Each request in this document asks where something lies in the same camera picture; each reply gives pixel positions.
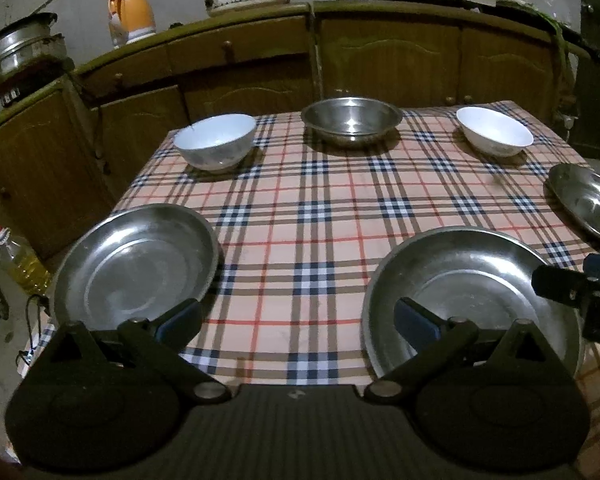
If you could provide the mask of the brown wooden cabinet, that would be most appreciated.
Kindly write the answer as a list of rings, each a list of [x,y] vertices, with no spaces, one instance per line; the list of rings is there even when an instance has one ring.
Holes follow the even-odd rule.
[[[166,134],[336,96],[400,107],[513,101],[544,124],[550,36],[502,6],[391,1],[230,12],[95,58],[0,113],[0,226],[50,258],[105,218]]]

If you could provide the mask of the steel steamer pot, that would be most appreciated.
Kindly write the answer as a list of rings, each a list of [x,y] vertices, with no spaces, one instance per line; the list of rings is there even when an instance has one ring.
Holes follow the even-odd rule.
[[[0,30],[0,87],[38,62],[68,58],[64,36],[52,34],[53,12],[32,13]]]

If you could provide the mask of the plaid checkered tablecloth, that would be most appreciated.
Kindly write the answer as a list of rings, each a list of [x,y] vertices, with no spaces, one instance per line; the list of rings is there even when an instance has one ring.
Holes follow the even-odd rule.
[[[365,287],[393,247],[428,229],[489,228],[578,266],[591,244],[544,183],[582,157],[518,105],[496,109],[533,134],[517,157],[475,151],[448,108],[410,110],[385,146],[364,152],[314,140],[298,114],[263,116],[256,162],[225,181],[187,170],[163,142],[120,208],[192,207],[215,224],[226,259],[186,358],[230,382],[366,384]]]

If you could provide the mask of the cooking oil bottle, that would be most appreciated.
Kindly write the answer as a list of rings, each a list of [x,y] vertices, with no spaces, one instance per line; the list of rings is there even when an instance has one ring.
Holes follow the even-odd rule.
[[[7,274],[28,295],[44,295],[52,282],[29,242],[0,226],[0,263]]]

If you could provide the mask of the steel plate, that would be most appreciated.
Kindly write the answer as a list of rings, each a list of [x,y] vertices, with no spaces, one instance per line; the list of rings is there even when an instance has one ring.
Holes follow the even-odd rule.
[[[568,214],[600,239],[600,174],[575,164],[550,168],[547,185]]]
[[[578,374],[583,342],[575,310],[538,296],[532,272],[544,260],[516,238],[452,226],[420,233],[396,246],[367,285],[362,313],[365,350],[385,375],[416,351],[396,331],[393,309],[410,297],[440,318],[468,318],[506,330],[517,318],[535,322],[567,370]]]
[[[153,321],[208,292],[220,258],[210,223],[172,204],[114,214],[82,236],[54,275],[50,312],[57,326],[81,322],[114,330],[129,318]]]

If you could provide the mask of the wide white shallow bowl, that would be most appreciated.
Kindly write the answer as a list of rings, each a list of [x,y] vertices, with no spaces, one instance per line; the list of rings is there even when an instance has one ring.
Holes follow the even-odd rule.
[[[465,138],[483,154],[513,157],[534,141],[531,131],[521,122],[490,108],[465,106],[456,111],[456,118]]]

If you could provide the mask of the orange electric kettle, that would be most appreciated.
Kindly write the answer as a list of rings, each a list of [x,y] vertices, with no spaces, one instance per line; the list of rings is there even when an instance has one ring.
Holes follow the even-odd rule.
[[[155,35],[156,22],[148,0],[108,0],[107,9],[115,49]]]

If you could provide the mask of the small white deep bowl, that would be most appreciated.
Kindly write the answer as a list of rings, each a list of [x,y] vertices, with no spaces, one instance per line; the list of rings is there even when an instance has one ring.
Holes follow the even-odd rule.
[[[189,166],[205,172],[224,172],[248,155],[256,130],[256,118],[250,115],[216,115],[178,130],[173,144]]]

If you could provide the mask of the green cloth on cabinet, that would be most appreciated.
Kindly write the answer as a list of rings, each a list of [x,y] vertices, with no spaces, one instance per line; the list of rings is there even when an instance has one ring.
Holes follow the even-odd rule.
[[[570,63],[570,53],[564,37],[564,28],[560,21],[537,9],[533,4],[519,0],[498,0],[498,6],[519,14],[516,21],[528,23],[543,29],[550,36],[552,64],[554,72],[555,96],[553,104],[553,122],[564,113],[569,113],[576,98],[573,96],[574,76]]]

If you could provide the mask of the small steel bowl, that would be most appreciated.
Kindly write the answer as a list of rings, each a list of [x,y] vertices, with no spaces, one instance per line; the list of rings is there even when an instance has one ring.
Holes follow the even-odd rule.
[[[360,148],[377,143],[396,130],[403,113],[386,102],[346,96],[312,103],[302,110],[301,119],[306,128],[325,142]]]

